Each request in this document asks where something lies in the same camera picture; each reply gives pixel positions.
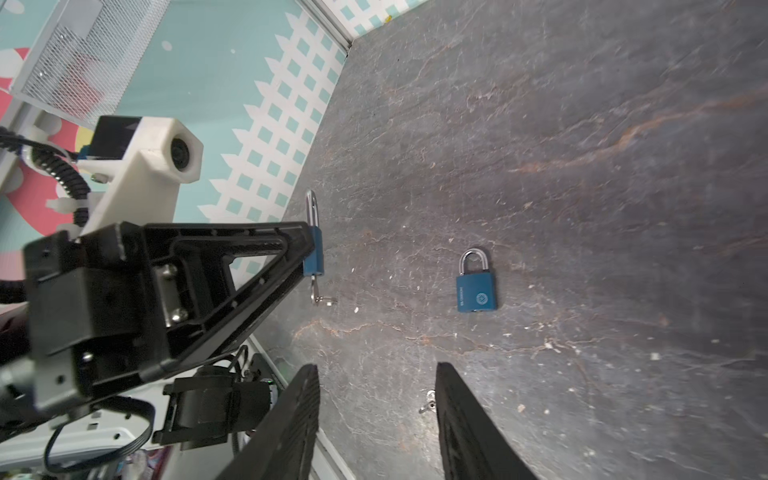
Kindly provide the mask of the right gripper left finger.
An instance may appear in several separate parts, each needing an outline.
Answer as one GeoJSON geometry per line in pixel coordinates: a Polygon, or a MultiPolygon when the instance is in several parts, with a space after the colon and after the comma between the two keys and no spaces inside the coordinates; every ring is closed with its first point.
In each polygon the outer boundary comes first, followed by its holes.
{"type": "Polygon", "coordinates": [[[320,397],[317,366],[306,364],[295,374],[244,449],[218,477],[307,480],[319,429],[320,397]]]}

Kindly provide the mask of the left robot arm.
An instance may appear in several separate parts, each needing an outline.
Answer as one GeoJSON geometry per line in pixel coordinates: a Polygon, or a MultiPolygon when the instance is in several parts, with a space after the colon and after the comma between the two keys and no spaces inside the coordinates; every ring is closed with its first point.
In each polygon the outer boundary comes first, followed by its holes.
{"type": "Polygon", "coordinates": [[[306,365],[287,388],[248,377],[247,337],[296,287],[316,249],[303,222],[117,223],[74,240],[65,232],[24,250],[25,305],[1,319],[1,437],[98,410],[153,422],[131,390],[163,381],[162,429],[67,464],[52,475],[117,462],[153,441],[207,446],[251,437],[226,479],[305,479],[318,433],[320,385],[306,365]]]}

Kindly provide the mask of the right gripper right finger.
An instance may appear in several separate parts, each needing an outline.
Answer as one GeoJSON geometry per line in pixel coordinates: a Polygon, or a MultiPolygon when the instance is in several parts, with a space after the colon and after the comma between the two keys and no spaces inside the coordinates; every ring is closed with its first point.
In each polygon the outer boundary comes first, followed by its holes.
{"type": "Polygon", "coordinates": [[[452,364],[436,368],[436,414],[447,479],[534,479],[452,364]]]}

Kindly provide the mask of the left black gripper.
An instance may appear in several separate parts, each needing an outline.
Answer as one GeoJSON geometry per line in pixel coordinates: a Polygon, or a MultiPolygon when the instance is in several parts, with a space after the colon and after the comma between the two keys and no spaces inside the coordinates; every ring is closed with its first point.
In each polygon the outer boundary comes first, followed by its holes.
{"type": "Polygon", "coordinates": [[[314,249],[305,222],[116,223],[27,244],[35,409],[64,414],[233,352],[314,249]],[[172,292],[186,317],[168,327],[172,292]]]}

